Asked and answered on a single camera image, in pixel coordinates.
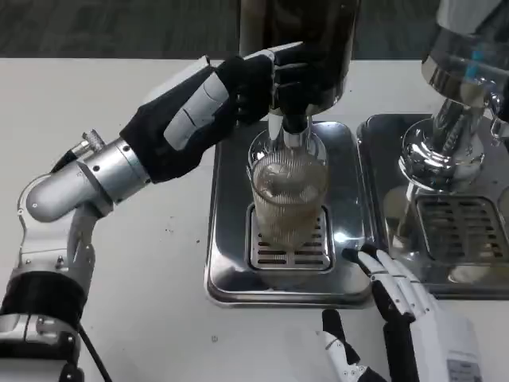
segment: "white table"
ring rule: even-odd
[[[118,136],[145,94],[187,63],[0,60],[1,288],[21,240],[16,201],[23,187],[83,131],[95,128],[107,141]],[[440,102],[417,61],[352,62],[344,98],[323,118],[356,129],[373,114],[433,112]],[[97,224],[85,328],[116,381],[322,380],[297,370],[287,356],[295,333],[321,328],[319,310],[222,309],[206,298],[212,167],[210,150],[189,175],[150,186]],[[485,380],[507,380],[509,302],[443,303],[475,323]],[[365,364],[388,378],[376,308],[342,310],[341,316]],[[87,381],[101,381],[86,350],[80,364]]]

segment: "gray carpet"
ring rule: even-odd
[[[363,0],[354,58],[420,58],[438,3]],[[0,57],[224,58],[237,14],[237,0],[0,0]]]

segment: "robot finger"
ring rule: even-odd
[[[360,361],[360,357],[357,352],[348,344],[346,337],[344,336],[343,324],[341,322],[340,314],[337,310],[326,309],[321,314],[321,321],[323,330],[326,333],[333,335],[335,338],[340,340],[344,345],[344,357],[347,364],[356,364]]]
[[[343,257],[359,264],[363,272],[371,279],[372,293],[381,315],[386,321],[405,317],[413,319],[412,309],[387,269],[366,252],[344,249]]]
[[[424,307],[421,304],[421,300],[416,295],[411,281],[399,270],[394,260],[386,252],[377,250],[376,258],[385,267],[385,269],[387,269],[389,275],[391,275],[398,284],[399,290],[405,296],[415,318],[422,316],[425,312]]]
[[[429,312],[432,309],[437,307],[437,302],[435,297],[428,293],[426,288],[421,284],[418,278],[408,269],[403,263],[398,260],[393,260],[394,265],[399,269],[399,271],[406,276],[407,279],[410,280],[410,284],[414,288],[415,295],[418,297],[419,302],[421,303],[423,311]]]
[[[274,53],[274,64],[277,66],[319,62],[327,57],[322,49],[302,42],[276,46],[269,50]]]

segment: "drip tray grate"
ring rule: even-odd
[[[494,205],[484,197],[425,195],[417,210],[432,259],[500,263],[509,247]]]
[[[327,213],[322,209],[310,240],[296,251],[286,251],[266,242],[258,230],[256,211],[251,209],[251,266],[258,270],[325,271],[331,266]]]

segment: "silver metal joint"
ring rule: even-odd
[[[84,160],[97,182],[114,203],[124,201],[149,180],[138,157],[121,138]]]
[[[5,314],[0,316],[0,343],[17,344],[25,347],[25,353],[30,348],[41,345],[49,348],[59,348],[65,342],[69,358],[80,353],[80,338],[78,333],[63,321],[39,314]]]
[[[95,222],[148,180],[135,153],[119,138],[82,162],[32,181],[17,206],[24,235],[11,278],[31,271],[55,272],[88,294],[95,265]]]

